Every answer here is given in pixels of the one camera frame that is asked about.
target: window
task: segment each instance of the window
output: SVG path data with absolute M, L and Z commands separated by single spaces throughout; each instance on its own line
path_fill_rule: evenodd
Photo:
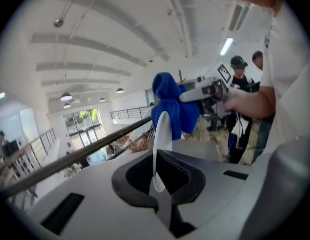
M 105 137 L 97 108 L 64 116 L 65 125 L 76 150 Z

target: wooden floor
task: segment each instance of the wooden floor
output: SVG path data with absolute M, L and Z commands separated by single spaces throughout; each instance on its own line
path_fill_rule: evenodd
M 218 131 L 208 131 L 207 127 L 210 126 L 210 123 L 204 118 L 200 117 L 198 119 L 197 125 L 194 129 L 192 135 L 186 136 L 188 140 L 197 140 L 197 141 L 214 141 L 217 145 L 218 157 L 221 162 L 225 162 L 223 155 L 228 153 L 228 130 L 219 129 Z M 254 149 L 257 141 L 257 132 L 259 129 L 259 122 L 254 121 L 251 132 L 249 135 L 249 141 L 247 145 L 247 150 L 244 152 L 241 160 L 239 161 L 242 165 L 250 165 L 253 159 Z

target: forearm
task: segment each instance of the forearm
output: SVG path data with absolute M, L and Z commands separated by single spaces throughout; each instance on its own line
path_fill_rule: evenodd
M 230 88 L 229 98 L 233 102 L 232 109 L 250 118 L 265 118 L 275 112 L 274 95 L 267 95 L 271 92 L 270 89 L 266 89 L 265 92 L 265 88 L 254 93 Z

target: white shirt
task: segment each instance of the white shirt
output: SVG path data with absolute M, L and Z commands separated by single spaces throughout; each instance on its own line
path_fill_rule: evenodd
M 276 114 L 264 153 L 296 136 L 310 135 L 310 42 L 285 3 L 264 42 L 260 86 L 273 87 Z

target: white ceiling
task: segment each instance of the white ceiling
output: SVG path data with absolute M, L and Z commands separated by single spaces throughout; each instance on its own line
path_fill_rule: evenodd
M 66 5 L 64 24 L 56 28 L 53 22 Z M 119 87 L 126 93 L 148 89 L 158 72 L 178 79 L 181 70 L 193 79 L 237 53 L 250 60 L 248 47 L 259 47 L 269 14 L 251 8 L 252 26 L 244 22 L 230 32 L 234 5 L 227 0 L 33 0 L 23 11 L 29 65 L 34 65 L 28 70 L 42 82 L 50 104 L 60 108 L 65 91 L 92 105 L 87 98 L 111 100 Z M 235 46 L 221 58 L 228 36 Z

